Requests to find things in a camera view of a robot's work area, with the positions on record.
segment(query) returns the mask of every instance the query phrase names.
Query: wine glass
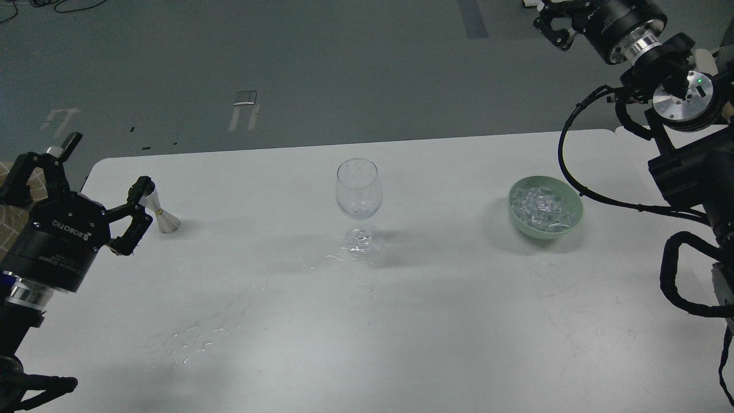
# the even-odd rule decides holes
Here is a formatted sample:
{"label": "wine glass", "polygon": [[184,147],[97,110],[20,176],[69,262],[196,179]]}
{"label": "wine glass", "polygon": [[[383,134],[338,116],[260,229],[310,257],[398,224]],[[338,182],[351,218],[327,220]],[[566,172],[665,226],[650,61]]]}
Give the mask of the wine glass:
{"label": "wine glass", "polygon": [[[355,220],[366,220],[382,204],[382,186],[377,166],[363,158],[352,158],[336,171],[336,202],[341,211]],[[360,225],[346,234],[346,244],[354,256],[373,254],[382,247],[382,235],[374,226]]]}

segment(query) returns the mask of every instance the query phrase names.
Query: metal jigger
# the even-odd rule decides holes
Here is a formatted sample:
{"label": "metal jigger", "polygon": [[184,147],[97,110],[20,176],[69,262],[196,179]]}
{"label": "metal jigger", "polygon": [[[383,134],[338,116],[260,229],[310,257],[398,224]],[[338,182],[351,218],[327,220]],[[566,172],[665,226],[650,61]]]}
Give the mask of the metal jigger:
{"label": "metal jigger", "polygon": [[140,204],[156,214],[156,222],[158,229],[164,234],[171,234],[181,226],[181,220],[171,215],[169,212],[161,208],[161,202],[158,199],[158,190],[153,190],[150,195],[140,199]]}

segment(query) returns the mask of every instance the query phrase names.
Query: gray floor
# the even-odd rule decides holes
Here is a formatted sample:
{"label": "gray floor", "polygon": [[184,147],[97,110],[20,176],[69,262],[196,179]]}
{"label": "gray floor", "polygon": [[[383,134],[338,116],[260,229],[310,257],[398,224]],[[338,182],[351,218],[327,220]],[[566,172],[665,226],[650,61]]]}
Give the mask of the gray floor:
{"label": "gray floor", "polygon": [[[669,17],[663,39],[683,31],[708,49],[734,15],[732,0],[656,3]],[[576,102],[627,68],[604,65],[585,39],[557,51],[520,0],[19,8],[0,25],[0,159],[82,132],[67,163],[75,189],[106,157],[560,130]],[[254,129],[243,107],[230,131],[235,92],[249,89]],[[64,112],[42,128],[71,108],[80,112],[61,137]],[[575,128],[617,126],[597,104]]]}

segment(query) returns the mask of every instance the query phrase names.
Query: robotiq logo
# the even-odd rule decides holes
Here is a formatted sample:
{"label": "robotiq logo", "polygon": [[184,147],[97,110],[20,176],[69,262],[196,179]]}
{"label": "robotiq logo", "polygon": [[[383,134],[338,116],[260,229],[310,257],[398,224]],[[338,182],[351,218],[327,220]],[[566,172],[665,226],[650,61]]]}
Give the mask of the robotiq logo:
{"label": "robotiq logo", "polygon": [[51,225],[57,227],[58,229],[62,231],[66,231],[69,234],[76,235],[77,237],[82,238],[84,241],[88,240],[91,235],[91,233],[89,232],[81,232],[78,229],[73,228],[72,226],[66,225],[57,220],[54,220],[53,222],[51,222]]}

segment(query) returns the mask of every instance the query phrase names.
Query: white table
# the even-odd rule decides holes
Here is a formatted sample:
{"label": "white table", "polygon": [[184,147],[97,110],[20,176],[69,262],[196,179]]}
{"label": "white table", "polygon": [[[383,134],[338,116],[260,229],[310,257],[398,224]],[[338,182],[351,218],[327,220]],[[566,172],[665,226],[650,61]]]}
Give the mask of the white table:
{"label": "white table", "polygon": [[[723,323],[658,289],[654,215],[585,200],[555,242],[512,227],[506,192],[560,177],[558,134],[105,159],[83,193],[157,183],[174,234],[100,252],[18,355],[79,387],[40,412],[720,412]],[[379,168],[382,256],[341,248],[350,157]],[[650,202],[613,132],[573,132],[590,187]],[[685,265],[681,290],[707,296]]]}

